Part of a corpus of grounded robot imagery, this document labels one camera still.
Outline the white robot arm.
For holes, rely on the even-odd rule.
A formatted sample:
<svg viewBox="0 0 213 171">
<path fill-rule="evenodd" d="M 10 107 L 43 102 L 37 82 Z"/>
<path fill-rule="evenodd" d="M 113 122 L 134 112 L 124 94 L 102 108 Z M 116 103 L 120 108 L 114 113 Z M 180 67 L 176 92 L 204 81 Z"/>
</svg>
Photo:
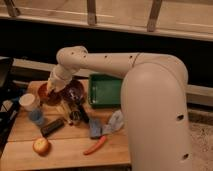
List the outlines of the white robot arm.
<svg viewBox="0 0 213 171">
<path fill-rule="evenodd" d="M 119 77 L 121 110 L 132 171 L 193 171 L 186 102 L 188 72 L 175 56 L 156 53 L 90 53 L 82 46 L 57 52 L 48 89 L 89 69 Z"/>
</svg>

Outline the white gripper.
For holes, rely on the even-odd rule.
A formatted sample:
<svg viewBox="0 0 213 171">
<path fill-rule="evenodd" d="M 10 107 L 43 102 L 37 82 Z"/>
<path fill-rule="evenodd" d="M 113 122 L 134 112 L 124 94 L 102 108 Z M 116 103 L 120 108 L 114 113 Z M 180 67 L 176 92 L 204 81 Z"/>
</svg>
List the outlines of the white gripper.
<svg viewBox="0 0 213 171">
<path fill-rule="evenodd" d="M 46 85 L 46 93 L 50 94 L 52 91 L 60 92 L 72 80 L 74 71 L 66 69 L 62 65 L 56 65 L 50 73 Z"/>
</svg>

